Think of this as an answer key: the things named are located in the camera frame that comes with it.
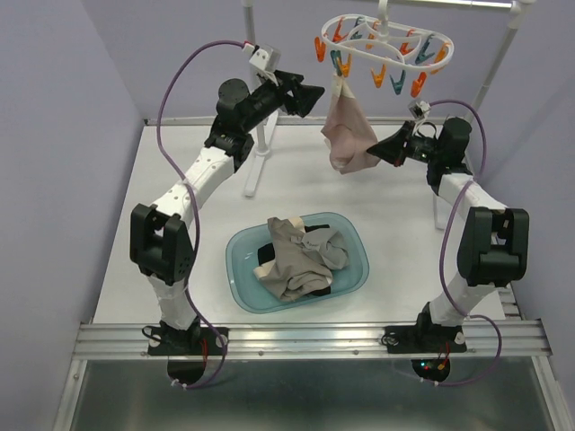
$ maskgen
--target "cable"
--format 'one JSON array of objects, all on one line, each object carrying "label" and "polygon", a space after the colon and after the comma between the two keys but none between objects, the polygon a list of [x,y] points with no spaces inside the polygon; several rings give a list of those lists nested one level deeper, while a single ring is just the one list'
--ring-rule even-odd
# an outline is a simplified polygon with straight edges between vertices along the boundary
[{"label": "cable", "polygon": [[[162,126],[162,116],[164,115],[164,108],[165,108],[165,104],[166,102],[168,102],[168,97],[170,96],[170,93],[172,92],[173,87],[176,84],[176,81],[178,81],[178,79],[180,78],[180,75],[182,74],[182,72],[185,70],[185,68],[191,63],[191,60],[193,60],[195,57],[198,56],[198,54],[208,48],[212,48],[212,47],[216,47],[218,45],[232,45],[235,47],[239,47],[239,48],[243,48],[243,43],[242,42],[237,42],[235,40],[216,40],[214,42],[209,42],[201,47],[199,47],[198,49],[196,49],[196,51],[194,51],[186,61],[183,62],[183,64],[180,66],[180,68],[178,69],[178,71],[176,72],[176,74],[173,76],[172,81],[170,82],[170,85],[168,85],[168,89],[165,91],[165,95],[164,98],[162,99],[162,103],[160,104],[160,110],[158,111],[158,120],[157,120],[157,126],[155,127],[155,137],[158,143],[158,148],[160,150],[160,153],[162,153],[162,155],[164,156],[165,160],[173,167],[173,169],[178,173],[178,176],[180,177],[180,179],[183,181],[184,186],[186,186],[186,189],[188,190],[188,193],[190,194],[190,201],[191,201],[191,208],[192,208],[192,212],[194,215],[194,222],[195,222],[195,226],[196,226],[196,239],[195,239],[195,243],[194,243],[194,259],[191,262],[191,267],[194,267],[194,263],[196,263],[196,256],[198,256],[198,250],[199,250],[199,211],[198,211],[198,203],[196,202],[196,196],[194,194],[194,190],[191,187],[190,183],[188,182],[188,179],[186,178],[186,174],[184,173],[184,171],[182,169],[180,169],[180,167],[177,165],[177,163],[174,161],[174,159],[165,151],[164,149],[164,144],[162,143],[162,133],[161,133],[161,126]],[[204,322],[206,323],[206,325],[208,326],[208,328],[214,333],[214,335],[216,335],[217,339],[219,339],[219,342],[222,346],[222,359],[219,363],[219,365],[217,366],[216,371],[209,376],[208,379],[206,379],[204,382],[202,383],[198,383],[198,384],[193,384],[193,385],[188,385],[188,386],[182,386],[184,389],[198,389],[198,388],[202,388],[204,386],[206,386],[208,383],[210,383],[212,380],[214,380],[216,378],[216,376],[219,374],[219,372],[221,371],[222,367],[224,366],[224,362],[226,360],[226,355],[227,355],[227,343],[225,343],[224,338],[222,337],[222,335],[217,331],[216,327],[214,325],[212,325],[208,319],[206,319],[201,312],[199,312],[198,308],[196,307],[195,303],[192,301],[191,299],[191,294],[190,294],[190,289],[189,289],[189,279],[186,279],[186,283],[184,286],[184,292],[186,294],[186,298],[188,299],[188,302],[190,303],[190,307],[191,309],[198,315],[198,317]]]},{"label": "cable", "polygon": [[[475,110],[475,108],[473,106],[471,106],[469,103],[467,103],[465,101],[458,101],[458,100],[454,100],[454,99],[445,99],[442,101],[433,101],[432,103],[429,104],[429,106],[433,107],[436,105],[452,104],[452,103],[465,106],[469,111],[471,111],[471,113],[475,117],[475,120],[477,121],[477,125],[479,126],[479,129],[481,131],[481,134],[482,134],[482,164],[479,168],[479,172],[477,172],[477,175],[475,175],[475,177],[474,177],[475,180],[479,180],[481,178],[481,176],[483,175],[483,171],[485,170],[485,161],[487,159],[487,137],[485,135],[485,128],[483,127],[482,120],[480,119],[479,113],[477,112],[477,110]],[[454,219],[456,218],[457,207],[459,207],[459,204],[461,203],[461,201],[464,198],[465,192],[467,191],[467,189],[469,189],[469,187],[472,184],[473,184],[472,180],[468,181],[463,186],[461,191],[459,192],[459,195],[457,195],[456,201],[454,202],[453,207],[451,208],[451,213],[449,213],[449,218],[447,219],[446,231],[443,235],[443,241],[441,243],[441,252],[439,253],[439,280],[441,281],[441,287],[443,288],[443,292],[446,294],[447,300],[451,303],[451,305],[453,305],[453,308],[455,308],[456,311],[464,317],[467,316],[467,312],[462,310],[461,307],[459,307],[459,305],[454,301],[453,296],[451,296],[451,294],[449,293],[449,290],[447,289],[446,276],[445,276],[445,259],[446,259],[446,251],[447,251],[447,242],[449,240],[449,234],[451,232],[451,227],[453,225]],[[493,361],[491,362],[490,366],[487,367],[481,374],[479,374],[475,377],[472,377],[471,379],[463,380],[461,382],[439,383],[438,384],[439,386],[455,387],[455,386],[463,386],[466,384],[475,383],[475,382],[481,380],[483,377],[491,374],[493,372],[493,370],[495,369],[495,367],[497,366],[498,362],[500,361],[501,349],[503,348],[503,338],[501,336],[501,331],[500,331],[500,328],[497,326],[497,323],[495,323],[495,321],[493,321],[489,317],[482,315],[482,314],[473,314],[473,315],[470,315],[469,317],[471,319],[484,319],[495,329],[495,332],[497,333],[497,340],[498,340],[497,352],[495,354],[495,357],[493,358]]]},{"label": "cable", "polygon": [[152,326],[146,325],[144,328],[142,328],[142,335],[144,337],[146,337],[147,339],[151,339],[151,340],[155,341],[156,343],[161,344],[162,340],[159,337],[152,335],[152,329],[153,329]]}]

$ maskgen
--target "black mount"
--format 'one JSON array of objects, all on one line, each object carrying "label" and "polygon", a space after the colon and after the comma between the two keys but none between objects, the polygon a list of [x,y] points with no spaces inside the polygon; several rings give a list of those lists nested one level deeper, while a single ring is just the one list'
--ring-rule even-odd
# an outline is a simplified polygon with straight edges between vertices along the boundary
[{"label": "black mount", "polygon": [[[492,244],[497,234],[504,243]],[[469,286],[494,283],[504,287],[523,278],[527,269],[529,214],[524,209],[504,212],[471,207],[457,252],[457,269]]]},{"label": "black mount", "polygon": [[[172,380],[182,384],[194,384],[204,375],[204,362],[201,343],[205,342],[208,356],[221,356],[223,349],[217,345],[216,335],[208,328],[199,326],[196,318],[187,330],[176,330],[160,321],[160,326],[147,326],[143,331],[149,330],[148,337],[160,339],[159,343],[153,341],[148,345],[147,354],[150,356],[196,356],[197,361],[176,361],[168,359],[167,372]],[[217,328],[220,335],[227,338],[228,328]]]},{"label": "black mount", "polygon": [[437,353],[446,350],[446,343],[453,353],[464,353],[467,346],[461,341],[456,342],[458,334],[463,336],[461,326],[441,326],[431,321],[429,303],[417,316],[415,325],[392,325],[385,327],[381,342],[391,354]]},{"label": "black mount", "polygon": [[132,211],[129,258],[145,276],[155,274],[172,286],[190,275],[195,252],[180,216],[168,216],[155,208],[137,204]]},{"label": "black mount", "polygon": [[262,84],[252,94],[247,84],[237,78],[229,79],[219,87],[217,116],[205,146],[215,146],[234,157],[236,171],[252,150],[250,130],[278,109],[305,117],[325,91],[322,87],[301,84],[302,75],[280,70],[274,75],[278,85],[262,78]]},{"label": "black mount", "polygon": [[467,121],[457,117],[447,119],[437,138],[414,134],[414,128],[414,121],[405,121],[394,135],[379,141],[367,152],[395,167],[402,166],[408,157],[426,163],[428,184],[436,195],[444,174],[471,175],[463,162],[472,131]]}]

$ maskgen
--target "clothes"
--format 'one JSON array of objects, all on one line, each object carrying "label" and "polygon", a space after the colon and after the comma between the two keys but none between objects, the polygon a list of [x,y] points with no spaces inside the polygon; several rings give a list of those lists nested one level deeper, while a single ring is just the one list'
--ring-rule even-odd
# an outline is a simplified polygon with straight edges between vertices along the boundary
[{"label": "clothes", "polygon": [[305,233],[301,238],[292,237],[291,241],[301,245],[308,258],[323,263],[329,269],[342,269],[348,265],[343,236],[331,227]]},{"label": "clothes", "polygon": [[[334,229],[318,229],[312,233],[330,232],[305,239],[305,236],[311,233],[305,232],[303,222],[300,224],[295,219],[291,219],[290,222],[276,217],[268,220],[268,229],[275,260],[263,263],[253,273],[280,301],[295,301],[303,295],[323,291],[329,287],[333,275],[325,265],[326,260],[331,265],[342,268],[348,263],[343,239],[338,242],[338,235],[341,235]],[[335,245],[323,243],[331,238],[335,238]],[[346,256],[345,261],[341,258],[342,251]]]},{"label": "clothes", "polygon": [[346,80],[337,74],[333,75],[332,103],[322,133],[331,148],[332,167],[341,174],[379,163],[378,157],[367,153],[368,148],[377,144],[377,136]]},{"label": "clothes", "polygon": [[[305,231],[308,232],[313,232],[316,229],[326,229],[329,228],[330,226],[328,224],[319,224],[317,226],[305,226]],[[264,245],[263,247],[260,247],[258,249],[258,263],[260,265],[263,265],[264,263],[270,262],[272,260],[274,260],[276,258],[276,252],[273,250],[273,243],[269,243]],[[326,296],[329,295],[332,292],[332,287],[331,286],[327,286],[322,290],[314,290],[313,292],[310,292],[309,294],[312,296]]]}]

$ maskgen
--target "lavender wall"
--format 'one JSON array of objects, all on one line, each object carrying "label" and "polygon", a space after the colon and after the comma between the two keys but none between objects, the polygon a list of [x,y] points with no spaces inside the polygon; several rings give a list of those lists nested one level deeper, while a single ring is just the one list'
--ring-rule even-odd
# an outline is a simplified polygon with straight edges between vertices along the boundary
[{"label": "lavender wall", "polygon": [[0,2],[0,427],[51,429],[142,120],[78,0]]},{"label": "lavender wall", "polygon": [[[543,320],[555,375],[575,414],[575,50],[565,39],[573,26],[572,0],[537,2],[481,115],[489,139],[482,183],[531,215],[527,273],[514,291],[526,316]],[[479,147],[472,148],[475,165]]]},{"label": "lavender wall", "polygon": [[[241,0],[82,0],[110,52],[135,104],[145,118],[156,118],[165,87],[191,51],[216,39],[244,40]],[[298,72],[310,84],[330,87],[329,60],[317,62],[314,38],[323,24],[344,13],[376,13],[376,1],[256,0],[256,36],[279,48],[279,68]],[[456,45],[449,67],[430,76],[421,97],[436,100],[473,99],[479,89],[508,20],[506,13],[429,9],[392,5],[392,21],[441,31]],[[350,85],[366,113],[409,116],[408,75],[402,96],[394,95],[389,78],[377,90],[366,60],[354,58]],[[247,64],[237,48],[214,48],[202,53],[181,79],[166,109],[167,117],[216,114],[217,88],[230,77],[246,78]],[[388,73],[398,76],[397,70]],[[316,105],[314,115],[326,115],[329,97]]]}]

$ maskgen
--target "white platform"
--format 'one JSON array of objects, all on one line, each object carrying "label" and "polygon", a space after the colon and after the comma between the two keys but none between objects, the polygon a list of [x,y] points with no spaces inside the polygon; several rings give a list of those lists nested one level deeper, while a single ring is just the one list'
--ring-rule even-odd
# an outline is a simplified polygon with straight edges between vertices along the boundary
[{"label": "white platform", "polygon": [[[376,126],[380,138],[398,126]],[[438,278],[442,231],[436,230],[426,166],[408,161],[402,168],[381,162],[376,168],[339,175],[317,126],[279,126],[255,198],[243,196],[246,162],[200,212],[201,244],[190,278],[191,294],[213,322],[413,321],[441,291]],[[209,127],[163,128],[164,144],[186,170],[208,136]],[[128,257],[129,215],[137,203],[149,204],[177,180],[160,155],[155,128],[145,128],[104,279],[95,323],[151,323],[160,318],[154,292]],[[226,276],[226,245],[238,231],[265,224],[270,216],[302,216],[332,211],[346,216],[367,251],[370,274],[356,292],[301,307],[252,314],[234,301]],[[455,255],[463,228],[457,220],[447,254],[447,279],[456,271]],[[504,319],[497,293],[475,309]]]}]

